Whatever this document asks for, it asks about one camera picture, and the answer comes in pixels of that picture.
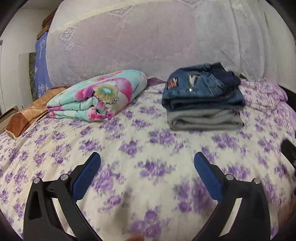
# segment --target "brown pillow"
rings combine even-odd
[[[53,97],[63,92],[68,86],[55,87],[48,90],[42,97],[34,101],[28,108],[16,113],[6,127],[7,134],[15,140],[25,132],[29,126],[47,112],[46,104]]]

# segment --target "floral quilt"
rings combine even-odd
[[[193,166],[201,151],[226,174],[261,180],[274,236],[294,202],[294,169],[280,152],[294,144],[296,113],[277,85],[242,81],[247,106],[237,131],[172,131],[161,106],[164,84],[149,87],[104,123],[44,118],[17,141],[0,136],[0,205],[23,236],[27,196],[35,177],[57,179],[98,152],[102,166],[78,206],[106,241],[143,234],[147,240],[191,241],[217,203]],[[72,231],[54,201],[65,230]]]

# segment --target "jeans label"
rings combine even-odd
[[[179,86],[178,78],[171,78],[168,80],[168,90]]]

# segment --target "folded jeans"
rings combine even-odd
[[[245,106],[239,84],[240,79],[221,63],[181,68],[170,75],[162,105],[169,111],[238,108]]]

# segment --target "hand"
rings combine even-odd
[[[143,235],[135,235],[133,237],[128,238],[126,241],[144,241],[145,238]]]

